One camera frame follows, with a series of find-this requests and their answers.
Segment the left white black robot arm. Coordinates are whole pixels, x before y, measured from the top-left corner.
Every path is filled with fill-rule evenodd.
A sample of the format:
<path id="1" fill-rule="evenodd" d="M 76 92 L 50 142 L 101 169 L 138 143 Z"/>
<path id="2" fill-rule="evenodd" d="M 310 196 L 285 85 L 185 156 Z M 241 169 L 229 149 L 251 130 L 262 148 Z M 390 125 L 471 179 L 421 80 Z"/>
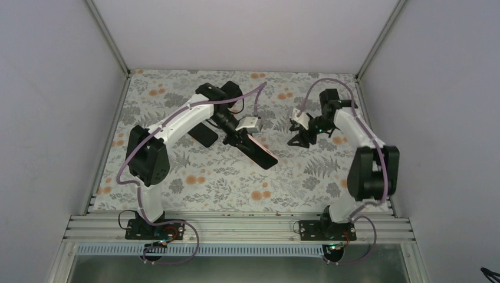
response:
<path id="1" fill-rule="evenodd" d="M 135 126 L 130 131 L 126 159 L 119 169 L 116 182 L 137 187 L 138 214 L 144 219 L 140 230 L 150 239 L 164 231 L 164 214 L 160 189 L 170 172 L 168 149 L 201 122 L 217 111 L 247 97 L 237 84 L 228 81 L 223 87 L 209 83 L 200 85 L 179 109 L 148 127 Z"/>

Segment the black smartphone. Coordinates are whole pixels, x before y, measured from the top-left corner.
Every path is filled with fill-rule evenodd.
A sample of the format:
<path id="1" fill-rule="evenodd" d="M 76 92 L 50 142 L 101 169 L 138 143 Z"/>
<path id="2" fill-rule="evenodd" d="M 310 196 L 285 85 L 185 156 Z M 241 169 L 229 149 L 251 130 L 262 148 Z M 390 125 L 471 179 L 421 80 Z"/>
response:
<path id="1" fill-rule="evenodd" d="M 268 170 L 278 164 L 276 155 L 259 143 L 250 134 L 244 135 L 242 140 L 237 142 L 236 147 L 264 170 Z"/>

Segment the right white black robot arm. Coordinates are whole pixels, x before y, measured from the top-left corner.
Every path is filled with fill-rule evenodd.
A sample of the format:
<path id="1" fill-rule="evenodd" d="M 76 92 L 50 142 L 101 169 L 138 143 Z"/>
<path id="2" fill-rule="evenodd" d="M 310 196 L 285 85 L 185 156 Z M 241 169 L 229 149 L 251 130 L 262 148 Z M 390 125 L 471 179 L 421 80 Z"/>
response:
<path id="1" fill-rule="evenodd" d="M 368 206 L 382 205 L 396 190 L 400 152 L 379 139 L 361 118 L 353 99 L 343 100 L 335 89 L 320 93 L 321 114 L 313 117 L 297 108 L 290 111 L 291 132 L 296 135 L 290 146 L 308 148 L 317 136 L 339 130 L 354 152 L 347 176 L 348 196 L 324 209 L 319 231 L 323 238 L 333 240 L 342 232 L 342 225 Z"/>

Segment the black phone case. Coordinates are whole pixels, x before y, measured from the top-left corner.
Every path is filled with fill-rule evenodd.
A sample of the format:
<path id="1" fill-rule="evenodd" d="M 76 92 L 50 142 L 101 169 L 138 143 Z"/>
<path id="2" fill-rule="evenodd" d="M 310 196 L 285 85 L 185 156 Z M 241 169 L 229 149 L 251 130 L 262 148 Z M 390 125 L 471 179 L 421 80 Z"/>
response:
<path id="1" fill-rule="evenodd" d="M 210 148 L 218 139 L 218 135 L 203 123 L 199 123 L 189 130 L 188 135 L 205 148 Z"/>

